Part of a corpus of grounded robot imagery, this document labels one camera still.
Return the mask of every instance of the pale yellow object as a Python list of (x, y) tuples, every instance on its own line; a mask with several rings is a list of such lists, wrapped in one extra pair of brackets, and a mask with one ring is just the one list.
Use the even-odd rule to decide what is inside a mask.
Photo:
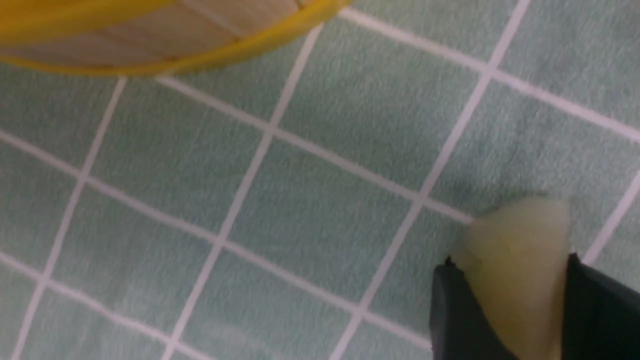
[(560, 360), (567, 203), (527, 198), (478, 218), (451, 253), (498, 339), (519, 360)]
[(286, 44), (349, 2), (0, 1), (0, 60), (105, 76), (224, 66)]

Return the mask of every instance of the white grout line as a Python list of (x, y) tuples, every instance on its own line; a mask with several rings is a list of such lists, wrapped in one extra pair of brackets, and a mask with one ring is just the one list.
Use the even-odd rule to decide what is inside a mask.
[(393, 181), (387, 180), (384, 177), (375, 174), (374, 172), (367, 170), (366, 168), (353, 163), (334, 152), (326, 150), (312, 142), (306, 141), (297, 135), (284, 131), (282, 129), (276, 129), (274, 136), (284, 140), (285, 142), (303, 149), (313, 155), (316, 155), (319, 158), (322, 158), (338, 167), (350, 172), (362, 179), (369, 181), (370, 183), (374, 183), (380, 186), (387, 191), (404, 197), (405, 199), (413, 200), (417, 197), (418, 193), (409, 189), (406, 189), (398, 184), (395, 184)]
[(518, 31), (518, 27), (520, 26), (530, 3), (531, 0), (519, 0), (516, 7), (513, 8), (509, 22), (507, 22), (507, 26), (504, 27), (500, 40), (498, 40), (498, 44), (495, 46), (495, 49), (491, 54), (491, 58), (489, 59), (489, 70), (496, 69), (502, 62), (502, 59), (507, 53), (507, 49)]
[(421, 38), (408, 31), (399, 29), (393, 25), (382, 22), (370, 15), (363, 12), (359, 12), (353, 8), (345, 8), (338, 14), (339, 17), (354, 22), (359, 26), (369, 29), (371, 31), (382, 34), (386, 37), (392, 38), (398, 42), (411, 45), (417, 49), (425, 50), (436, 56), (451, 60), (462, 66), (469, 67), (478, 72), (484, 72), (487, 68), (485, 62), (467, 56), (459, 51), (449, 49), (448, 47), (438, 44), (434, 41)]
[(302, 49), (300, 49), (300, 54), (298, 58), (296, 58), (296, 62), (291, 69), (291, 73), (289, 74), (289, 78), (282, 90), (282, 94), (280, 95), (280, 99), (278, 100), (278, 104), (276, 105), (275, 110), (273, 110), (273, 114), (271, 115), (271, 120), (269, 123), (273, 127), (278, 127), (280, 125), (280, 121), (284, 116), (284, 112), (287, 109), (289, 102), (291, 101), (291, 97), (296, 90), (296, 86), (298, 86), (298, 82), (300, 81), (300, 77), (302, 76), (302, 72), (305, 69), (305, 65), (309, 60), (309, 56), (311, 55), (311, 51), (316, 44), (318, 36), (322, 31), (323, 25), (320, 24), (314, 27), (311, 31), (309, 31), (309, 35), (307, 35), (307, 39), (305, 43), (302, 45)]
[[(518, 2), (518, 4), (516, 5), (516, 8), (514, 9), (511, 18), (509, 19), (509, 22), (505, 27), (505, 30), (500, 36), (500, 40), (498, 41), (498, 44), (493, 50), (491, 60), (489, 61), (489, 69), (496, 69), (499, 63), (502, 61), (502, 57), (506, 53), (506, 50), (509, 47), (509, 43), (513, 39), (513, 36), (515, 35), (518, 25), (520, 25), (520, 22), (522, 21), (522, 17), (524, 16), (524, 13), (526, 12), (527, 7), (529, 6), (529, 2), (530, 0), (520, 0), (520, 2)], [(347, 12), (347, 14), (349, 13), (351, 14), (351, 18), (353, 18), (353, 14), (355, 12), (354, 11)], [(380, 23), (374, 22), (374, 24), (377, 25), (378, 28), (380, 28)], [(378, 267), (376, 274), (371, 280), (371, 283), (367, 288), (367, 291), (365, 291), (364, 295), (362, 296), (362, 299), (360, 300), (360, 303), (358, 304), (356, 311), (353, 313), (353, 316), (351, 317), (349, 324), (347, 325), (344, 333), (340, 337), (338, 344), (336, 345), (333, 352), (331, 353), (329, 360), (342, 359), (342, 356), (344, 355), (344, 352), (346, 351), (347, 346), (349, 345), (349, 342), (351, 341), (358, 327), (362, 323), (362, 319), (366, 314), (369, 308), (369, 305), (373, 301), (373, 298), (376, 292), (378, 291), (378, 288), (380, 288), (380, 286), (382, 285), (382, 282), (384, 281), (385, 276), (389, 271), (389, 268), (391, 268), (391, 265), (393, 264), (394, 259), (396, 258), (396, 255), (400, 250), (400, 247), (404, 243), (404, 239), (407, 233), (411, 229), (411, 226), (413, 225), (413, 223), (418, 218), (418, 215), (420, 214), (420, 210), (422, 209), (422, 205), (428, 201), (428, 197), (429, 197), (429, 194), (431, 193), (431, 190), (433, 189), (437, 179), (440, 177), (440, 174), (442, 173), (442, 170), (444, 169), (445, 165), (449, 161), (449, 158), (451, 157), (451, 154), (453, 153), (453, 150), (455, 149), (456, 144), (458, 143), (458, 140), (464, 133), (464, 130), (467, 124), (469, 123), (469, 121), (471, 120), (473, 112), (476, 110), (477, 105), (480, 103), (480, 100), (482, 99), (484, 92), (489, 86), (490, 81), (491, 81), (491, 77), (489, 76), (488, 73), (484, 73), (481, 75), (480, 80), (478, 81), (476, 87), (474, 88), (474, 91), (471, 93), (469, 100), (467, 101), (467, 103), (465, 104), (462, 110), (462, 114), (460, 115), (458, 121), (456, 122), (456, 125), (453, 127), (451, 134), (445, 141), (442, 147), (442, 150), (440, 151), (440, 154), (438, 154), (435, 164), (433, 165), (433, 168), (429, 172), (429, 175), (427, 176), (426, 180), (424, 181), (424, 184), (422, 185), (422, 188), (420, 189), (419, 199), (421, 200), (414, 201), (407, 216), (404, 218), (403, 223), (398, 228), (396, 235), (394, 236), (394, 239), (392, 240), (391, 245), (389, 246), (387, 253), (385, 254), (385, 257), (380, 262), (380, 266)]]
[(289, 282), (290, 284), (293, 284), (301, 288), (302, 290), (305, 290), (306, 292), (316, 296), (319, 299), (323, 299), (324, 301), (328, 302), (329, 304), (335, 307), (339, 307), (349, 312), (354, 311), (356, 308), (356, 305), (354, 303), (346, 299), (343, 299), (341, 297), (338, 297), (332, 294), (331, 292), (329, 292), (328, 290), (325, 290), (320, 286), (316, 286), (311, 282), (308, 282), (306, 279), (303, 279), (302, 277), (297, 276), (292, 272), (284, 270), (283, 268), (279, 267), (276, 264), (270, 263), (268, 260), (250, 252), (249, 250), (245, 249), (244, 247), (236, 243), (227, 242), (224, 244), (224, 248), (227, 251), (234, 253), (239, 258), (244, 259), (249, 263), (252, 263), (256, 266), (261, 267), (262, 269), (276, 275), (277, 277), (283, 279), (284, 281)]
[(216, 243), (216, 241), (218, 241), (218, 237), (212, 234), (210, 231), (203, 229), (197, 225), (190, 224), (184, 220), (162, 213), (158, 209), (144, 204), (139, 200), (133, 199), (124, 192), (121, 192), (120, 190), (117, 190), (116, 188), (113, 188), (112, 186), (107, 185), (94, 177), (90, 176), (87, 179), (86, 184), (96, 189), (98, 192), (103, 193), (104, 195), (107, 195), (112, 199), (120, 201), (122, 204), (125, 204), (126, 206), (129, 206), (130, 208), (158, 222), (169, 225), (176, 229), (183, 230), (199, 238), (203, 238), (210, 243)]
[[(515, 35), (515, 29), (517, 28), (516, 23), (522, 20), (522, 17), (524, 16), (529, 3), (530, 0), (527, 0), (526, 2), (520, 1), (514, 9), (511, 19), (509, 20), (510, 23), (508, 23), (506, 27), (506, 31), (509, 31), (509, 36), (504, 37), (505, 45), (503, 45), (503, 43), (501, 42), (498, 43), (498, 47), (496, 47), (496, 51), (494, 51), (492, 55), (492, 60), (504, 56), (508, 48), (506, 44), (508, 41), (512, 40), (513, 36)], [(417, 35), (414, 35), (408, 31), (396, 28), (395, 26), (382, 22), (374, 17), (371, 17), (370, 15), (364, 14), (352, 8), (344, 9), (340, 12), (339, 16), (343, 19), (358, 24), (363, 28), (377, 32), (398, 42), (402, 42), (414, 46), (418, 49), (425, 50), (436, 56), (440, 56), (454, 63), (466, 66), (470, 69), (480, 72), (481, 74), (489, 74), (493, 80), (507, 85), (513, 90), (517, 90), (541, 102), (545, 102), (582, 120), (596, 124), (600, 127), (604, 127), (605, 129), (609, 129), (625, 138), (629, 138), (635, 142), (640, 142), (640, 130), (628, 126), (618, 120), (606, 117), (605, 115), (593, 111), (583, 105), (576, 104), (569, 100), (563, 99), (558, 95), (551, 94), (550, 92), (538, 86), (530, 84), (514, 75), (498, 70), (495, 67), (492, 68), (489, 64), (483, 62), (482, 60), (478, 60), (453, 49), (449, 49), (442, 44), (438, 44), (428, 39), (418, 37)], [(499, 65), (499, 61), (494, 61), (493, 63), (496, 65), (496, 67), (497, 65)]]
[(68, 163), (65, 163), (64, 161), (56, 158), (55, 156), (49, 154), (48, 152), (42, 150), (39, 147), (35, 147), (34, 145), (31, 145), (30, 143), (27, 143), (26, 141), (20, 138), (17, 138), (9, 133), (5, 133), (3, 130), (0, 130), (0, 140), (8, 143), (9, 145), (14, 146), (17, 149), (20, 149), (26, 152), (27, 154), (33, 156), (34, 158), (39, 159), (43, 163), (46, 163), (54, 168), (57, 168), (58, 170), (66, 172), (71, 176), (74, 176), (74, 177), (80, 176), (80, 171), (78, 171), (76, 168), (69, 165)]
[(602, 227), (602, 230), (600, 231), (600, 234), (598, 234), (598, 237), (596, 238), (596, 240), (593, 242), (593, 244), (591, 244), (591, 246), (589, 247), (589, 250), (587, 250), (587, 254), (584, 256), (584, 259), (582, 260), (584, 264), (591, 266), (596, 261), (596, 259), (598, 259), (600, 252), (607, 245), (607, 242), (609, 242), (609, 239), (611, 239), (613, 232), (616, 230), (618, 225), (620, 225), (622, 218), (625, 216), (625, 214), (633, 204), (639, 192), (640, 192), (640, 170), (636, 173), (636, 176), (631, 181), (629, 188), (627, 188), (627, 190), (625, 191), (625, 194), (622, 196), (622, 199), (620, 199), (618, 205), (616, 206), (616, 208), (613, 210), (613, 212), (605, 222), (604, 226)]
[(458, 119), (458, 121), (456, 122), (456, 125), (451, 130), (451, 134), (449, 134), (449, 137), (447, 138), (444, 145), (442, 146), (442, 150), (440, 151), (440, 154), (438, 154), (438, 157), (436, 158), (436, 161), (433, 164), (433, 168), (431, 169), (431, 172), (429, 173), (426, 181), (424, 182), (423, 189), (425, 191), (424, 193), (422, 193), (422, 196), (424, 198), (429, 196), (429, 194), (433, 190), (433, 187), (436, 185), (436, 181), (440, 177), (440, 174), (442, 174), (442, 171), (444, 170), (445, 165), (447, 164), (447, 162), (449, 162), (449, 158), (451, 157), (451, 154), (453, 153), (453, 150), (455, 149), (456, 144), (458, 143), (458, 140), (460, 140), (460, 137), (465, 132), (465, 128), (467, 128), (467, 124), (469, 123), (469, 121), (471, 121), (471, 116), (473, 115), (474, 111), (476, 110), (476, 107), (480, 103), (480, 100), (482, 99), (482, 96), (484, 95), (486, 88), (489, 86), (490, 81), (491, 81), (491, 78), (489, 77), (489, 75), (482, 75), (480, 77), (478, 84), (474, 88), (474, 91), (471, 93), (471, 96), (469, 97), (467, 104), (462, 110), (462, 114), (460, 115), (460, 118)]
[(85, 305), (86, 307), (90, 308), (96, 313), (111, 320), (113, 323), (122, 325), (124, 327), (128, 327), (130, 329), (134, 329), (135, 331), (138, 331), (142, 334), (146, 334), (147, 336), (155, 340), (159, 340), (162, 342), (167, 342), (169, 340), (169, 337), (162, 331), (155, 329), (138, 320), (120, 315), (108, 309), (106, 306), (102, 305), (99, 301), (89, 297), (87, 294), (79, 290), (74, 290), (72, 288), (69, 288), (68, 286), (65, 286), (63, 284), (60, 284), (50, 279), (43, 278), (43, 281), (46, 283), (47, 287), (50, 288), (51, 290), (55, 291), (56, 293), (59, 293), (60, 295), (64, 295), (67, 298), (70, 298), (72, 300), (75, 300)]
[(200, 298), (200, 294), (202, 293), (204, 286), (207, 283), (207, 279), (209, 278), (209, 275), (213, 271), (213, 266), (215, 265), (216, 260), (218, 259), (218, 256), (220, 256), (220, 252), (222, 251), (224, 244), (227, 242), (228, 236), (231, 233), (231, 228), (233, 226), (233, 223), (236, 221), (236, 218), (240, 212), (240, 209), (242, 208), (242, 204), (249, 192), (249, 188), (251, 187), (251, 184), (255, 179), (258, 169), (262, 164), (262, 160), (264, 160), (264, 157), (267, 154), (269, 146), (271, 145), (271, 141), (273, 139), (273, 130), (279, 125), (280, 121), (282, 120), (282, 117), (284, 116), (284, 112), (287, 106), (289, 105), (289, 101), (293, 96), (293, 93), (296, 89), (296, 85), (300, 80), (302, 71), (309, 58), (309, 54), (311, 53), (311, 50), (313, 49), (313, 46), (315, 45), (321, 30), (322, 30), (322, 25), (316, 26), (309, 33), (309, 35), (307, 35), (307, 39), (305, 40), (305, 43), (303, 44), (302, 49), (300, 50), (300, 54), (296, 58), (296, 61), (293, 65), (291, 73), (287, 78), (284, 89), (282, 90), (282, 94), (280, 95), (280, 99), (278, 100), (278, 104), (276, 105), (275, 110), (273, 111), (271, 120), (269, 121), (269, 127), (265, 131), (265, 133), (262, 135), (262, 140), (260, 141), (260, 145), (258, 145), (258, 149), (255, 152), (255, 155), (249, 165), (249, 168), (247, 169), (247, 172), (244, 175), (238, 190), (236, 191), (236, 195), (234, 196), (234, 200), (231, 204), (231, 207), (229, 208), (227, 217), (225, 218), (225, 221), (222, 223), (220, 234), (218, 235), (218, 241), (214, 245), (213, 249), (211, 249), (211, 253), (205, 260), (204, 266), (200, 271), (200, 275), (198, 275), (198, 279), (196, 280), (196, 283), (194, 284), (193, 289), (189, 294), (189, 298), (187, 299), (187, 302), (185, 303), (184, 308), (182, 309), (182, 313), (180, 314), (180, 317), (176, 322), (175, 327), (173, 328), (171, 339), (169, 340), (166, 348), (164, 349), (164, 354), (162, 355), (161, 360), (170, 360), (171, 357), (173, 356), (175, 347), (180, 341), (180, 337), (184, 332), (184, 328), (187, 326), (187, 323), (191, 318), (191, 314), (193, 313), (196, 303)]
[(493, 71), (492, 78), (499, 83), (509, 86), (513, 90), (519, 91), (524, 95), (528, 95), (541, 102), (547, 103), (557, 109), (562, 110), (567, 114), (573, 115), (592, 124), (611, 130), (618, 135), (633, 140), (634, 142), (640, 142), (640, 130), (626, 125), (620, 121), (614, 120), (610, 117), (606, 117), (605, 115), (599, 114), (591, 109), (563, 99), (558, 95), (551, 94), (550, 92), (542, 88), (532, 85), (524, 80), (518, 79), (517, 77), (511, 74), (507, 74), (501, 70)]
[(19, 273), (22, 273), (30, 277), (32, 280), (37, 281), (40, 278), (42, 278), (42, 274), (38, 272), (38, 270), (31, 268), (29, 265), (25, 265), (21, 263), (20, 261), (14, 259), (13, 257), (3, 252), (0, 252), (0, 263), (4, 264), (6, 267), (8, 267), (11, 270), (15, 270)]
[(184, 84), (180, 82), (178, 79), (175, 79), (169, 76), (163, 76), (160, 78), (156, 78), (156, 81), (168, 88), (172, 88), (182, 93), (183, 95), (186, 95), (222, 113), (225, 113), (240, 122), (244, 122), (245, 124), (255, 126), (258, 129), (263, 131), (267, 131), (269, 129), (269, 124), (266, 121), (262, 119), (258, 119), (257, 117), (245, 111), (242, 111), (240, 109), (233, 107), (231, 104), (218, 100), (215, 97), (205, 92), (202, 92), (196, 88), (193, 88), (187, 84)]
[(353, 312), (351, 316), (351, 320), (349, 321), (349, 324), (347, 325), (346, 329), (342, 333), (342, 336), (340, 337), (338, 344), (336, 345), (333, 352), (331, 353), (329, 360), (339, 360), (342, 357), (342, 355), (344, 355), (344, 352), (347, 350), (347, 346), (349, 345), (349, 342), (355, 335), (356, 330), (358, 329), (358, 327), (360, 326), (360, 323), (362, 322), (362, 318), (364, 317), (364, 314), (367, 312), (367, 309), (369, 308), (371, 301), (373, 301), (373, 296), (375, 296), (376, 292), (378, 291), (378, 288), (380, 287), (380, 285), (382, 285), (382, 281), (385, 279), (385, 276), (387, 275), (387, 272), (391, 267), (391, 264), (394, 262), (394, 258), (396, 257), (396, 254), (400, 249), (400, 246), (402, 246), (404, 242), (404, 237), (409, 232), (409, 229), (411, 229), (411, 226), (413, 225), (413, 222), (420, 214), (421, 209), (422, 209), (422, 206), (418, 202), (414, 202), (413, 205), (411, 206), (409, 213), (404, 218), (402, 224), (400, 225), (400, 228), (396, 232), (396, 235), (394, 236), (394, 239), (391, 242), (391, 246), (389, 246), (389, 249), (387, 250), (385, 257), (380, 262), (380, 266), (378, 267), (378, 270), (373, 276), (373, 279), (371, 280), (369, 287), (367, 288), (364, 295), (362, 296), (362, 299), (360, 300), (358, 307)]
[(18, 340), (16, 342), (15, 348), (13, 349), (13, 353), (11, 355), (11, 360), (19, 360), (20, 355), (22, 354), (22, 349), (24, 348), (25, 341), (27, 340), (27, 335), (29, 334), (29, 330), (31, 328), (31, 323), (33, 322), (33, 317), (35, 316), (36, 310), (38, 309), (38, 305), (40, 303), (40, 299), (42, 298), (42, 294), (44, 293), (46, 282), (51, 277), (53, 273), (53, 269), (56, 265), (56, 261), (58, 260), (58, 256), (60, 255), (60, 250), (62, 249), (62, 243), (65, 239), (65, 235), (67, 234), (67, 230), (69, 228), (69, 223), (71, 223), (71, 218), (73, 217), (74, 210), (76, 209), (76, 205), (80, 200), (80, 195), (82, 194), (82, 190), (84, 188), (84, 184), (86, 182), (87, 177), (89, 176), (89, 172), (91, 171), (91, 167), (93, 166), (93, 162), (95, 161), (95, 157), (98, 154), (98, 150), (100, 149), (100, 145), (102, 144), (102, 139), (104, 138), (104, 133), (107, 131), (107, 127), (111, 122), (111, 118), (113, 116), (113, 112), (118, 104), (118, 100), (120, 95), (122, 94), (122, 90), (124, 90), (124, 86), (126, 84), (126, 78), (119, 78), (116, 83), (116, 87), (113, 91), (113, 95), (109, 100), (109, 104), (107, 105), (106, 111), (104, 112), (104, 116), (100, 122), (100, 126), (98, 127), (97, 133), (91, 147), (89, 149), (89, 153), (86, 156), (84, 161), (84, 165), (80, 175), (77, 179), (76, 187), (73, 189), (71, 193), (71, 198), (69, 199), (69, 204), (65, 209), (64, 215), (62, 217), (62, 222), (60, 227), (58, 228), (58, 232), (56, 233), (56, 237), (53, 242), (53, 246), (51, 248), (51, 253), (49, 254), (49, 259), (47, 260), (47, 264), (45, 266), (44, 274), (41, 279), (38, 280), (36, 289), (33, 292), (31, 300), (29, 301), (29, 306), (27, 307), (26, 313), (24, 315), (24, 319), (22, 321), (22, 325), (20, 327), (20, 332), (18, 333)]
[(474, 218), (463, 213), (462, 211), (454, 209), (449, 205), (443, 204), (439, 201), (436, 201), (430, 198), (427, 198), (427, 200), (424, 203), (424, 207), (431, 209), (433, 211), (436, 211), (438, 213), (441, 213), (465, 225), (469, 225), (474, 221)]

